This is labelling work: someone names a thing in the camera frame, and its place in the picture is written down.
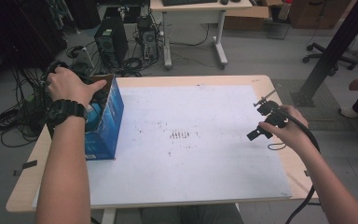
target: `blue box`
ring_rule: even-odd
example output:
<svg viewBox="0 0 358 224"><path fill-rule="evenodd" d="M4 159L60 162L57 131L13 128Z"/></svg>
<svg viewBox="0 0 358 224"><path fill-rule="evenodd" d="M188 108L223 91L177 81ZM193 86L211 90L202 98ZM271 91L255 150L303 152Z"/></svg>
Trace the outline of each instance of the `blue box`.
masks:
<svg viewBox="0 0 358 224"><path fill-rule="evenodd" d="M112 160L115 158L123 110L124 104L117 81L112 78L109 95L98 128L86 133L85 157L87 161Z"/></svg>

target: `watch face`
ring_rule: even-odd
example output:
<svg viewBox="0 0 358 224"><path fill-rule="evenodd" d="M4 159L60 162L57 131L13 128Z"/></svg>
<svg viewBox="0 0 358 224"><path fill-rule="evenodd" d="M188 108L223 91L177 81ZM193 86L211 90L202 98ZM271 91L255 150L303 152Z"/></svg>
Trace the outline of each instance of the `watch face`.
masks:
<svg viewBox="0 0 358 224"><path fill-rule="evenodd" d="M53 102L48 109L46 121L54 126L63 123L68 115L63 111L63 101Z"/></svg>

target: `table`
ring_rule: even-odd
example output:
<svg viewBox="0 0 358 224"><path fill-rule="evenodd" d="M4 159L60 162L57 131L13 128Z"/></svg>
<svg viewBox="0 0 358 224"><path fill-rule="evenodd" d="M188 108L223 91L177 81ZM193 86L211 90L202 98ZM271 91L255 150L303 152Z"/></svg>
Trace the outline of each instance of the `table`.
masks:
<svg viewBox="0 0 358 224"><path fill-rule="evenodd" d="M257 98L267 95L273 90L267 76L213 76L213 77L123 77L117 79L118 86L124 87L180 87L194 85L250 85L255 90ZM274 93L270 100L281 103ZM45 128L41 133L28 161L37 160L37 165L22 171L19 181L7 202L9 212L32 212L34 196L36 195L48 156L50 137ZM305 175L305 166L297 154L290 149L279 151L282 166L292 191L291 200L304 199L311 186L310 179ZM105 209L106 213L114 213L112 205L91 207Z"/></svg>
<svg viewBox="0 0 358 224"><path fill-rule="evenodd" d="M150 9L152 12L162 12L163 32L164 32L164 62L165 67L172 68L170 40L166 35L167 26L169 23L218 23L217 36L213 37L214 45L216 46L222 68L228 64L227 57L223 51L221 37L223 32L223 25L225 22L226 10L241 9L251 7L252 4L248 0L241 0L238 3L229 1L227 5L222 5L219 1L215 3L192 4L165 7L161 0L151 0Z"/></svg>

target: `table leg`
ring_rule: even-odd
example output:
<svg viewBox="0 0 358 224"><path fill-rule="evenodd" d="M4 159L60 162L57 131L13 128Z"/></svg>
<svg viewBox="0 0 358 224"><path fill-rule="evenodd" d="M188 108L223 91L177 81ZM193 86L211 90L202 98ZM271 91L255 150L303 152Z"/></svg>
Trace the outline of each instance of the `table leg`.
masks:
<svg viewBox="0 0 358 224"><path fill-rule="evenodd" d="M228 64L226 54L223 51L223 47L222 47L222 43L221 43L222 33L223 33L223 25L225 23L225 15L226 15L226 11L221 10L219 13L219 24L217 26L217 36L213 37L214 45L216 46L217 54L219 55L220 62L222 63L223 68L226 64Z"/></svg>
<svg viewBox="0 0 358 224"><path fill-rule="evenodd" d="M170 39L167 36L167 20L166 20L167 12L162 12L162 30L164 32L164 62L165 67L168 69L172 68L172 60L171 60L171 49L170 49Z"/></svg>
<svg viewBox="0 0 358 224"><path fill-rule="evenodd" d="M116 217L116 208L106 208L103 210L103 221L101 224L114 224Z"/></svg>

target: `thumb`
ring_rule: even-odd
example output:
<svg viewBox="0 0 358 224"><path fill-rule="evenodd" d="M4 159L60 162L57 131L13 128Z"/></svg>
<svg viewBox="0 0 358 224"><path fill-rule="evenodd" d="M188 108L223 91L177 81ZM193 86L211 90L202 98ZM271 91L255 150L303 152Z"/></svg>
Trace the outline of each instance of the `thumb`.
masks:
<svg viewBox="0 0 358 224"><path fill-rule="evenodd" d="M106 85L106 80L104 80L104 79L96 81L96 82L90 84L90 86L94 90L94 92L102 89L105 85Z"/></svg>
<svg viewBox="0 0 358 224"><path fill-rule="evenodd" d="M275 127L275 126L273 126L273 125L271 125L271 124L269 124L267 122L259 122L258 125L262 129L266 130L267 132L273 133L273 134L275 134L277 136L279 135L279 132L281 131L280 128L277 128L277 127Z"/></svg>

